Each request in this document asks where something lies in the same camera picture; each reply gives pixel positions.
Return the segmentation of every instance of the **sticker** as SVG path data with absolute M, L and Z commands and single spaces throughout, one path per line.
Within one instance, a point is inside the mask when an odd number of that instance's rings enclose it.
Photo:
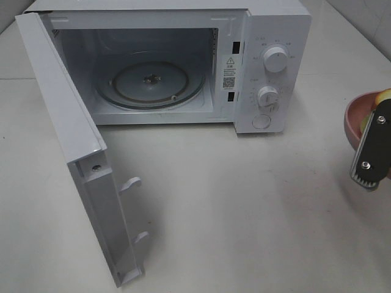
M 243 55 L 223 55 L 221 60 L 223 90 L 235 90 L 238 82 L 238 75 L 242 65 Z

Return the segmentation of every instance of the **microwave door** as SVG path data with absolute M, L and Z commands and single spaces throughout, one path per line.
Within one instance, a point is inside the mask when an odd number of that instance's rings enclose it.
M 55 36 L 50 22 L 37 13 L 19 15 L 16 21 L 65 161 L 119 287 L 142 271 L 134 245 L 148 233 L 130 238 L 120 201 L 121 194 L 140 183 L 139 178 L 116 186 L 106 144 L 49 36 Z

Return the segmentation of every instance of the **turntable plate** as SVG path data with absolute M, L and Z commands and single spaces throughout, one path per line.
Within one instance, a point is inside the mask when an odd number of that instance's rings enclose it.
M 189 100 L 205 82 L 194 56 L 139 52 L 101 56 L 95 67 L 96 88 L 107 101 L 130 109 L 159 109 Z

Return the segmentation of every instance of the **microwave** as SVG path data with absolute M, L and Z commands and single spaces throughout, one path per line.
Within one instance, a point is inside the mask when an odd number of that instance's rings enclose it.
M 16 21 L 115 284 L 142 271 L 97 125 L 282 131 L 311 16 L 298 0 L 37 0 Z

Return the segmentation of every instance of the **power knob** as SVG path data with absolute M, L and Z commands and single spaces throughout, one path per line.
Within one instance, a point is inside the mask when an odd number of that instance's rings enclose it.
M 274 87 L 263 87 L 259 90 L 257 102 L 260 107 L 266 107 L 279 99 L 279 93 Z
M 263 55 L 263 64 L 269 72 L 280 72 L 287 67 L 287 63 L 288 51 L 281 46 L 269 48 Z

